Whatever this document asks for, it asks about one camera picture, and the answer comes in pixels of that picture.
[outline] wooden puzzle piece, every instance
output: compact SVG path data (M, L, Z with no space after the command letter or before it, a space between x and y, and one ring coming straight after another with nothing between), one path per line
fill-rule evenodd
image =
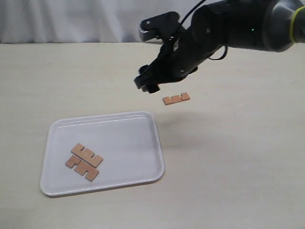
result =
M96 176L99 174L99 171L97 169L95 169L93 166L81 161L77 167L74 169L75 172L77 172L78 174L80 174L81 176L83 176L86 172L86 178L89 181L93 181Z
M71 152L95 168L103 161L101 156L96 155L93 157L94 152L89 149L85 149L85 147L79 143L71 150Z
M81 160L78 157L72 155L70 159L66 162L66 166L68 166L69 168L73 168L75 165L78 165L80 162Z
M163 101L165 105L171 105L171 104L176 104L182 101L190 100L190 97L188 93L182 93L181 96L175 95L172 97L165 97L163 98Z

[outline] table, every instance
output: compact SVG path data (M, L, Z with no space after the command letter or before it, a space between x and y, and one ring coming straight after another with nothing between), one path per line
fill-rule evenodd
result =
M229 49L145 94L133 79L159 48L0 45L1 229L305 228L305 46ZM190 101L163 104L183 92ZM161 180L62 198L40 191L53 122L127 111L155 116Z

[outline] white tray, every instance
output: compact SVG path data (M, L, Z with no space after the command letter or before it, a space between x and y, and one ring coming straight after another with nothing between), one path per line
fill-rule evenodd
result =
M104 158L92 181L65 163L80 143ZM164 173L156 123L148 112L62 119L49 130L40 187L48 196L158 180Z

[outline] yellow ring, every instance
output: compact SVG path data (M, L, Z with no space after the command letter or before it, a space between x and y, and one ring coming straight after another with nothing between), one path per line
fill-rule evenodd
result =
M293 16L292 16L292 19L290 21L290 31L289 31L289 36L290 36L290 40L295 43L295 38L294 38L294 23L295 23L295 18L297 16L297 14L302 10L302 9L305 9L305 6L302 6L300 8L298 8Z

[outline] white curtain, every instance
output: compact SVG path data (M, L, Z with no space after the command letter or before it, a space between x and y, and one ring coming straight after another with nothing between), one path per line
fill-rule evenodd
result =
M198 2L0 0L0 42L139 42L142 20L168 11L183 17Z

